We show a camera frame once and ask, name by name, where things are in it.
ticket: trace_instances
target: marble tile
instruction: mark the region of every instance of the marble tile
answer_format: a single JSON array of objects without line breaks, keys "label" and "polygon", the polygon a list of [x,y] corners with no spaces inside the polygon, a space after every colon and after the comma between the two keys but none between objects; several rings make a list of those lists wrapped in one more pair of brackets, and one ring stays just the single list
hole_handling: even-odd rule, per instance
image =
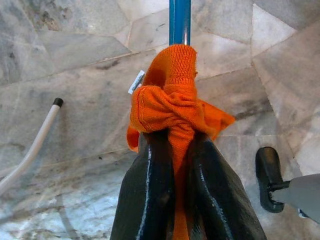
[{"label": "marble tile", "polygon": [[191,45],[197,51],[197,80],[251,66],[249,45],[206,32],[194,36]]},{"label": "marble tile", "polygon": [[281,213],[269,213],[260,205],[259,185],[256,178],[255,156],[261,147],[278,151],[284,180],[301,176],[299,165],[283,135],[278,136],[221,136],[215,141],[227,162],[240,177],[253,209],[267,239],[316,240],[320,226],[310,219],[299,218],[297,211],[286,205]]},{"label": "marble tile", "polygon": [[55,67],[18,1],[0,6],[0,85],[51,74]]},{"label": "marble tile", "polygon": [[65,103],[39,152],[43,163],[127,148],[128,89],[155,54],[133,54],[0,88],[0,169],[21,161],[56,97]]},{"label": "marble tile", "polygon": [[122,30],[114,34],[113,36],[125,47],[129,45],[129,36],[131,32],[132,24],[125,26]]},{"label": "marble tile", "polygon": [[150,14],[154,14],[169,8],[169,1],[166,0],[117,0],[117,3],[127,18],[131,21],[144,18]]},{"label": "marble tile", "polygon": [[165,9],[133,22],[129,49],[139,52],[169,42],[169,10]]},{"label": "marble tile", "polygon": [[200,99],[233,115],[236,122],[222,136],[277,135],[278,120],[254,68],[247,68],[196,83]]},{"label": "marble tile", "polygon": [[192,17],[209,33],[248,44],[252,34],[252,0],[195,0]]},{"label": "marble tile", "polygon": [[320,19],[320,1],[318,0],[253,1],[294,29],[303,29]]},{"label": "marble tile", "polygon": [[1,239],[109,239],[135,156],[120,150],[47,166],[38,159],[0,198]]},{"label": "marble tile", "polygon": [[21,0],[38,30],[110,36],[129,24],[116,0]]},{"label": "marble tile", "polygon": [[319,173],[320,21],[254,58],[303,174]]},{"label": "marble tile", "polygon": [[256,4],[252,15],[252,55],[258,55],[273,45],[276,45],[294,34],[296,30]]},{"label": "marble tile", "polygon": [[130,53],[113,36],[40,31],[39,37],[60,72]]}]

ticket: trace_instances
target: knot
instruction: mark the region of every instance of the knot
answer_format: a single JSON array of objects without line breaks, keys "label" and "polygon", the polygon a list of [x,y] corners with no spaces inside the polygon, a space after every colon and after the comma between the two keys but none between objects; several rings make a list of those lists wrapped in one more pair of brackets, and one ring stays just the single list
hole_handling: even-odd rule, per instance
[{"label": "knot", "polygon": [[198,99],[195,85],[196,52],[190,46],[173,45],[152,61],[143,86],[134,91],[129,147],[138,151],[139,133],[168,129],[172,146],[175,185],[174,240],[187,240],[187,218],[184,212],[185,154],[195,131],[214,140],[235,119],[222,110]]}]

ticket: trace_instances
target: grey marble tile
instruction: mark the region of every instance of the grey marble tile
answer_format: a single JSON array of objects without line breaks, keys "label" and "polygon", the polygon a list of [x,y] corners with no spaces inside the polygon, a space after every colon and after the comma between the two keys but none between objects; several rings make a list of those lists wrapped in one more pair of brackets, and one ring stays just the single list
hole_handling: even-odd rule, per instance
[{"label": "grey marble tile", "polygon": [[252,34],[252,0],[195,0],[192,17],[204,31],[249,43]]},{"label": "grey marble tile", "polygon": [[39,37],[57,71],[78,68],[130,53],[113,36],[40,31]]},{"label": "grey marble tile", "polygon": [[0,6],[0,85],[51,74],[54,64],[18,1]]},{"label": "grey marble tile", "polygon": [[236,122],[223,136],[277,135],[281,128],[254,68],[246,68],[196,83],[198,97],[233,115]]},{"label": "grey marble tile", "polygon": [[285,132],[303,175],[320,173],[320,105],[314,114]]},{"label": "grey marble tile", "polygon": [[254,58],[303,174],[320,171],[319,62],[320,21]]},{"label": "grey marble tile", "polygon": [[133,22],[129,49],[133,52],[152,49],[169,42],[169,10],[153,13]]},{"label": "grey marble tile", "polygon": [[109,239],[135,156],[120,150],[47,166],[38,159],[1,196],[1,239]]},{"label": "grey marble tile", "polygon": [[131,21],[144,18],[150,14],[169,8],[169,1],[163,0],[117,0],[117,3]]},{"label": "grey marble tile", "polygon": [[273,147],[278,151],[281,172],[285,180],[301,176],[299,165],[293,158],[283,135],[221,136],[215,144],[240,177],[268,240],[317,240],[319,238],[319,225],[310,219],[299,218],[294,208],[286,205],[283,212],[274,214],[265,211],[260,205],[255,170],[255,156],[259,148]]},{"label": "grey marble tile", "polygon": [[44,163],[127,148],[128,89],[154,57],[147,51],[0,88],[0,168],[21,161],[56,97],[65,103],[38,155]]},{"label": "grey marble tile", "polygon": [[252,55],[256,56],[268,48],[286,40],[296,30],[270,13],[253,5],[252,15]]},{"label": "grey marble tile", "polygon": [[320,18],[318,0],[254,0],[262,9],[294,29],[303,29]]},{"label": "grey marble tile", "polygon": [[253,61],[284,129],[314,114],[320,104],[320,21]]},{"label": "grey marble tile", "polygon": [[129,24],[116,0],[21,0],[38,30],[110,36]]},{"label": "grey marble tile", "polygon": [[251,50],[247,44],[203,32],[191,38],[191,46],[197,51],[197,80],[251,66]]}]

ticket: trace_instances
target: blue pole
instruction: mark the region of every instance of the blue pole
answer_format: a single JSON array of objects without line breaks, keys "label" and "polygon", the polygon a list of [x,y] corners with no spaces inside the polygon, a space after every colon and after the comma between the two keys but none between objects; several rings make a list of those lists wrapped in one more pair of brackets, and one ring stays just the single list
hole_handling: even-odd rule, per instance
[{"label": "blue pole", "polygon": [[190,45],[191,0],[169,1],[169,44]]}]

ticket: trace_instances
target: orange cloth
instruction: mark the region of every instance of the orange cloth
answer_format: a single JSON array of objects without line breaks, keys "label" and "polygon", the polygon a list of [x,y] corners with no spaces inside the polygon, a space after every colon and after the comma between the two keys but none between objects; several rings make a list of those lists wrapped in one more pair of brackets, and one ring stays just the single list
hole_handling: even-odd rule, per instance
[{"label": "orange cloth", "polygon": [[175,181],[174,240],[188,240],[184,210],[185,154],[195,131],[214,140],[235,119],[197,98],[195,85],[196,51],[186,45],[172,45],[153,60],[142,87],[132,95],[129,147],[138,151],[139,132],[151,133],[169,129]]}]

